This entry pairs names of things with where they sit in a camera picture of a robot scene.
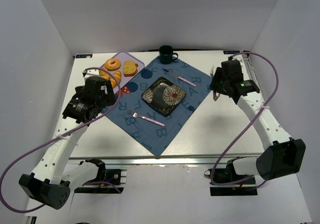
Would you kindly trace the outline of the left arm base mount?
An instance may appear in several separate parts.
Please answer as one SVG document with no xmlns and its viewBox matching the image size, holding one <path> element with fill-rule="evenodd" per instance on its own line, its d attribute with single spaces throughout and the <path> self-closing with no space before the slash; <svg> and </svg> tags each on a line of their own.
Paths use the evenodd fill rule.
<svg viewBox="0 0 320 224">
<path fill-rule="evenodd" d="M 126 183 L 127 171 L 125 169 L 106 168 L 105 163 L 102 160 L 91 158 L 81 161 L 95 164 L 98 167 L 97 176 L 93 180 L 89 180 L 89 183 L 97 182 L 94 185 L 81 186 L 75 189 L 74 193 L 77 194 L 121 194 L 124 190 Z"/>
</svg>

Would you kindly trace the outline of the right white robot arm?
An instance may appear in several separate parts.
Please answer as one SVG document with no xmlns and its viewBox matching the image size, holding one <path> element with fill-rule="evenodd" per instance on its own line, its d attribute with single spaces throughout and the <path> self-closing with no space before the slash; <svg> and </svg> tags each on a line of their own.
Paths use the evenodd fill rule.
<svg viewBox="0 0 320 224">
<path fill-rule="evenodd" d="M 267 106 L 257 84 L 244 79 L 238 60 L 228 60 L 210 71 L 210 90 L 213 99 L 220 95 L 231 98 L 246 114 L 249 124 L 236 136 L 238 140 L 250 127 L 257 132 L 264 152 L 257 158 L 237 157 L 227 162 L 222 175 L 216 168 L 210 172 L 213 185 L 224 186 L 243 183 L 253 176 L 265 181 L 296 174 L 300 171 L 306 145 L 302 139 L 294 139 L 285 131 Z"/>
</svg>

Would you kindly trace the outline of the long bread roll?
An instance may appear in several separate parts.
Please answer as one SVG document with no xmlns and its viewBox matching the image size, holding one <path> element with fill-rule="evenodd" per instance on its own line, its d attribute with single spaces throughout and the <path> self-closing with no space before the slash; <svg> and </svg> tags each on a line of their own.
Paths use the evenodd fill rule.
<svg viewBox="0 0 320 224">
<path fill-rule="evenodd" d="M 110 77 L 110 82 L 113 88 L 115 88 L 117 86 L 117 82 L 120 83 L 121 82 L 121 78 L 122 78 L 122 73 L 121 71 L 116 71 L 115 73 L 113 73 L 113 76 L 115 77 L 115 79 Z"/>
</svg>

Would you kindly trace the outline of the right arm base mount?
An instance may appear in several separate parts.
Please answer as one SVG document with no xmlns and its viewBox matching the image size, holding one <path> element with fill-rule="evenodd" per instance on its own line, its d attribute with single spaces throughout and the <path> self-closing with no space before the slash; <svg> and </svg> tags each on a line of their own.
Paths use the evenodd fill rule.
<svg viewBox="0 0 320 224">
<path fill-rule="evenodd" d="M 213 181 L 218 184 L 214 185 L 209 182 L 209 190 L 211 197 L 240 197 L 240 196 L 257 196 L 255 177 L 248 178 L 248 175 L 236 175 L 232 171 L 225 169 L 215 169 Z"/>
</svg>

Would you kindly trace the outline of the metal tongs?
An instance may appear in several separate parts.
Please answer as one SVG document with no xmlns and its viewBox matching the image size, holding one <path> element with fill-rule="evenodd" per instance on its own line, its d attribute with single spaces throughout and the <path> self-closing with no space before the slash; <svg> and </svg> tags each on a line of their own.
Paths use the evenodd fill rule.
<svg viewBox="0 0 320 224">
<path fill-rule="evenodd" d="M 220 97 L 220 93 L 218 93 L 218 90 L 221 89 L 221 82 L 222 82 L 222 75 L 220 70 L 218 72 L 215 66 L 213 66 L 210 70 L 210 76 L 211 76 L 211 83 L 209 89 L 213 92 L 213 100 L 217 101 Z"/>
</svg>

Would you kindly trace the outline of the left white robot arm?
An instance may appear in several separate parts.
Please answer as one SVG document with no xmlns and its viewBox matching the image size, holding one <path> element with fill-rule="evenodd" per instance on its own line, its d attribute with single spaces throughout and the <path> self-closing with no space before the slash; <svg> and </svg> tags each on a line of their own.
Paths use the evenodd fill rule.
<svg viewBox="0 0 320 224">
<path fill-rule="evenodd" d="M 83 86 L 75 88 L 75 95 L 62 113 L 57 140 L 32 172 L 23 174 L 19 179 L 19 185 L 31 199 L 59 210 L 78 187 L 106 179 L 105 163 L 96 158 L 81 161 L 70 172 L 66 173 L 64 169 L 92 120 L 115 101 L 111 82 L 101 77 L 91 76 Z"/>
</svg>

